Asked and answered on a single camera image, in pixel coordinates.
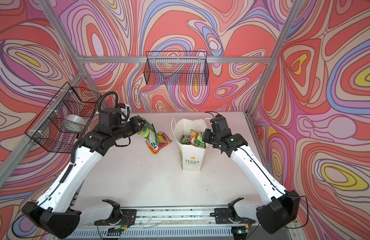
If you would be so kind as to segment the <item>orange snack bag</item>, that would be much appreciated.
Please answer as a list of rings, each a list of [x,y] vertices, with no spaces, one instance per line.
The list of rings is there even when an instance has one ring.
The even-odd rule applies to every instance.
[[[191,130],[190,137],[189,137],[189,144],[195,146],[198,134],[196,131]]]

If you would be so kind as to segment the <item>green snack bag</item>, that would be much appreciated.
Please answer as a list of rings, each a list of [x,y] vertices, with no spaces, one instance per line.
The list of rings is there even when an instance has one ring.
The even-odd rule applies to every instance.
[[[157,145],[159,143],[158,141],[158,134],[153,124],[151,124],[148,120],[145,118],[142,118],[142,120],[145,121],[145,124],[142,128],[142,130],[139,132],[139,135],[145,138],[146,141],[153,143]]]
[[[202,148],[202,149],[206,148],[206,144],[203,142],[203,133],[202,132],[198,133],[198,136],[196,138],[195,146],[198,147],[198,148]]]

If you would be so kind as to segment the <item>white paper bag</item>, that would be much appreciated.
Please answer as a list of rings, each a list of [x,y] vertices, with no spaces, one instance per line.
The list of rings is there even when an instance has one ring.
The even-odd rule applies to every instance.
[[[174,136],[180,155],[180,163],[183,171],[199,172],[202,167],[204,155],[209,144],[205,148],[196,147],[193,145],[181,144],[182,137],[190,136],[191,130],[196,131],[197,134],[203,133],[207,125],[205,120],[188,120],[181,119],[176,121],[175,118],[171,121],[171,129]]]

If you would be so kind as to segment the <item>red Fox's candy bag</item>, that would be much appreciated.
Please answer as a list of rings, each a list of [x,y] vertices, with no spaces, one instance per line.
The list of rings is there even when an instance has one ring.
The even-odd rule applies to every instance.
[[[158,132],[157,136],[158,136],[157,144],[146,140],[148,148],[154,155],[158,154],[161,149],[163,149],[172,142],[172,140],[163,132]]]

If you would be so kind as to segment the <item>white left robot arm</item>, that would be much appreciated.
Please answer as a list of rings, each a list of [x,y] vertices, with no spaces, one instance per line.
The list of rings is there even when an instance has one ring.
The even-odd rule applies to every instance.
[[[98,103],[99,123],[77,140],[71,151],[71,161],[51,187],[37,201],[27,202],[22,216],[36,227],[65,239],[79,226],[91,222],[117,225],[123,213],[120,204],[105,199],[86,209],[72,209],[71,204],[91,169],[120,139],[130,139],[146,124],[139,117],[130,117],[128,105],[119,102],[116,92],[103,94]]]

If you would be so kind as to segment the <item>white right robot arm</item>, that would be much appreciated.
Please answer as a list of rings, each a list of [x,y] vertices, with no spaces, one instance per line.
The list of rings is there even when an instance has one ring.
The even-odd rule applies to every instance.
[[[284,187],[256,157],[249,141],[241,133],[249,129],[247,123],[230,128],[222,114],[212,111],[208,113],[212,115],[211,128],[205,129],[203,142],[236,163],[260,197],[258,203],[239,197],[228,203],[225,213],[215,209],[211,215],[216,222],[220,224],[225,220],[234,225],[245,224],[247,228],[258,223],[269,234],[282,228],[298,229],[290,224],[297,219],[301,200],[306,201],[308,198]]]

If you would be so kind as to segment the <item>black marker pen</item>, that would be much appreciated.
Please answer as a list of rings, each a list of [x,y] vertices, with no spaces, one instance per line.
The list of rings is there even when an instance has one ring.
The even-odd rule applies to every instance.
[[[73,144],[73,146],[72,146],[72,152],[73,152],[73,153],[74,153],[74,152],[75,152],[75,150],[77,149],[77,147],[78,147],[78,145],[79,145],[79,142],[80,142],[80,140],[79,140],[79,139],[75,139],[74,144]]]

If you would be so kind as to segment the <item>silver tape roll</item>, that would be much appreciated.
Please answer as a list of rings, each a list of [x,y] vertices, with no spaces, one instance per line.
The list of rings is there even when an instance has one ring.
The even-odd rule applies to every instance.
[[[70,124],[72,124],[75,127],[85,127],[87,124],[87,121],[78,115],[67,115],[65,117],[65,120],[68,121]]]

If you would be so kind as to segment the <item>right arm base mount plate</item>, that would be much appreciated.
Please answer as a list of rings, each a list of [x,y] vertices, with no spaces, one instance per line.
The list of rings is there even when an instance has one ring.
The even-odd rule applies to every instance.
[[[210,214],[215,217],[215,222],[221,224],[240,224],[241,220],[232,216],[228,208],[215,208],[214,212]]]

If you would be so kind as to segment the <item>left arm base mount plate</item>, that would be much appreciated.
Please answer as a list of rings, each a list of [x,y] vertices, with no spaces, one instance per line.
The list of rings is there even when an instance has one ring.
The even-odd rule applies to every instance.
[[[95,221],[95,226],[132,226],[135,224],[137,210],[136,209],[120,209],[120,213],[111,214],[106,220]]]

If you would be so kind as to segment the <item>aluminium frame post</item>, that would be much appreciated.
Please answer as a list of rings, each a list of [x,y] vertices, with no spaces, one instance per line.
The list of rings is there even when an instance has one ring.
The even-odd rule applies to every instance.
[[[286,17],[286,20],[281,28],[280,34],[275,42],[274,48],[270,55],[270,62],[265,66],[264,71],[261,75],[261,78],[259,79],[259,82],[256,85],[255,90],[252,94],[251,100],[248,105],[247,112],[249,112],[254,107],[255,103],[260,98],[261,92],[266,84],[266,81],[270,77],[273,67],[276,66],[278,55],[280,54],[281,49],[284,43],[286,42],[287,37],[304,3],[305,1],[293,1],[290,11]]]

